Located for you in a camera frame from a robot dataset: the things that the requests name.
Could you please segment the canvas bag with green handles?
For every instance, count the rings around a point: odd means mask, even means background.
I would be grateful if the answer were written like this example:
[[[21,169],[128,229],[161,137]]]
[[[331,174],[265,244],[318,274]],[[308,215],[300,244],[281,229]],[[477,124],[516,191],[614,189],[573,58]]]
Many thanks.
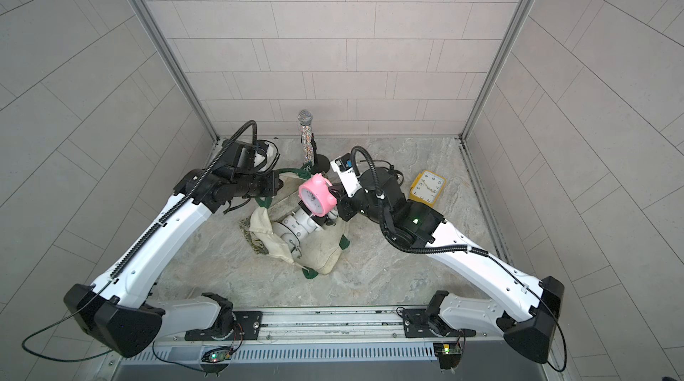
[[[308,211],[299,197],[305,183],[294,169],[281,174],[284,185],[271,202],[258,201],[258,207],[240,221],[248,244],[258,254],[299,267],[306,278],[333,271],[350,241],[348,222],[332,210],[324,217]]]

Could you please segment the pink twin-bell alarm clock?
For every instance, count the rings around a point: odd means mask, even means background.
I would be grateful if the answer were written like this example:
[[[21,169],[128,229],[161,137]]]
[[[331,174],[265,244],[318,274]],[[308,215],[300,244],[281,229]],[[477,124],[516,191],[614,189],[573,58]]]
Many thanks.
[[[338,204],[331,193],[331,182],[322,174],[315,174],[299,186],[299,197],[312,215],[324,217]]]

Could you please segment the rhinestone stand with black base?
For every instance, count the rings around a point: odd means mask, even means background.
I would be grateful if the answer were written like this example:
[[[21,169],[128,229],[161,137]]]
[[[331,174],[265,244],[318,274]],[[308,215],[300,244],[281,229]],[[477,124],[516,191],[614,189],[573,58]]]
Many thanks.
[[[304,167],[311,174],[327,174],[331,165],[327,156],[318,153],[315,135],[313,131],[313,114],[307,109],[302,109],[297,115],[300,126],[300,140],[304,150]]]

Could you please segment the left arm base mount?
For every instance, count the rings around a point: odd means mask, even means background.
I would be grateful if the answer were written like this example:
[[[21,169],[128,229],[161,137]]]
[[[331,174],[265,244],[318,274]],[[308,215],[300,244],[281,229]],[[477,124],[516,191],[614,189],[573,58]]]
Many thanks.
[[[257,340],[263,313],[258,311],[237,311],[231,315],[219,315],[208,329],[194,329],[185,333],[185,341],[252,341]]]

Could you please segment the yellow square alarm clock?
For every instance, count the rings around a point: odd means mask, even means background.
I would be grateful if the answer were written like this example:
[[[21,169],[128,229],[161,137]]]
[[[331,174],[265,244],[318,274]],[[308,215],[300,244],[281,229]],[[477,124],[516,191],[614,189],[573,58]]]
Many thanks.
[[[409,199],[434,207],[446,185],[446,179],[438,174],[424,170],[414,180]]]

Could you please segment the aluminium rail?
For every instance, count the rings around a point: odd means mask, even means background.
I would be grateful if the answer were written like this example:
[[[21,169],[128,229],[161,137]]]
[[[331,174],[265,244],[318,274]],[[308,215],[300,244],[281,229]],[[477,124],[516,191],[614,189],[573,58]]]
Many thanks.
[[[251,342],[275,341],[344,341],[347,338],[388,339],[393,334],[406,338],[397,307],[333,308],[333,309],[271,309],[237,310],[258,311],[263,320],[258,339]],[[491,336],[477,333],[475,336]],[[457,338],[434,338],[436,341],[455,341]]]

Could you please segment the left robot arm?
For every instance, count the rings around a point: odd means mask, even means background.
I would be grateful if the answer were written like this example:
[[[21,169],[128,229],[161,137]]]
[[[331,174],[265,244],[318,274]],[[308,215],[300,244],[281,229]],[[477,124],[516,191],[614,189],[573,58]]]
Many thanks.
[[[233,305],[215,293],[162,303],[150,302],[158,277],[201,224],[235,197],[265,199],[283,187],[276,172],[221,176],[194,169],[148,230],[91,284],[74,285],[64,303],[80,329],[123,357],[134,357],[152,342],[188,332],[199,340],[233,336]]]

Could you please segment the left green circuit board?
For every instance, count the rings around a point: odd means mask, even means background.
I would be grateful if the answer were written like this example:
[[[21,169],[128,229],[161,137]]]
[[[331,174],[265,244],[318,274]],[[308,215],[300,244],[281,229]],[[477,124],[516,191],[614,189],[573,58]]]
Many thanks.
[[[207,364],[223,364],[228,363],[232,359],[233,348],[218,347],[205,352],[201,357],[201,361]]]

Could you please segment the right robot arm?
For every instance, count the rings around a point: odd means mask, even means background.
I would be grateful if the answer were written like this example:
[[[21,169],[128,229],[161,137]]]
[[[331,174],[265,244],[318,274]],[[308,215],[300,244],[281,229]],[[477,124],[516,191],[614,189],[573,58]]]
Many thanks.
[[[333,193],[344,220],[366,216],[395,249],[425,254],[486,293],[484,301],[467,301],[436,292],[423,321],[433,334],[445,338],[463,329],[490,333],[530,361],[548,362],[554,336],[562,331],[562,282],[552,276],[538,279],[479,247],[441,213],[407,199],[386,167],[363,173],[352,166],[333,170],[340,178]]]

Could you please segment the right circuit board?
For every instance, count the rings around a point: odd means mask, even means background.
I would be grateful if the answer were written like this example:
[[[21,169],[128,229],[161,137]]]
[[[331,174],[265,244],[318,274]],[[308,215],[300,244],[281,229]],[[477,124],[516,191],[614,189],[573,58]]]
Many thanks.
[[[434,343],[433,349],[441,370],[455,370],[459,366],[463,355],[461,343]]]

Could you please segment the black and white alarm clock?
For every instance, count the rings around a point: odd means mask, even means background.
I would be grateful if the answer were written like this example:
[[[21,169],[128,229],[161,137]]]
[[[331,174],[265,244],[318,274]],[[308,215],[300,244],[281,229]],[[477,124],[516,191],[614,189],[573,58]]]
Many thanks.
[[[300,208],[292,215],[287,215],[279,222],[272,224],[273,232],[289,247],[290,252],[297,258],[302,256],[302,244],[305,239],[317,231],[323,231],[324,226],[334,226],[338,218],[338,211],[333,209],[324,217],[310,215]]]

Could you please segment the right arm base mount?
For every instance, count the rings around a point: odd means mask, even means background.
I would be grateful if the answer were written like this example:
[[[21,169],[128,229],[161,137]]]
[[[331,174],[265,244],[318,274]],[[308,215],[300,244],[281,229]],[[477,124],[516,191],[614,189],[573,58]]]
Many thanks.
[[[439,315],[440,305],[448,297],[445,290],[438,290],[425,308],[406,309],[397,307],[395,312],[402,319],[407,338],[473,338],[473,329],[451,328]]]

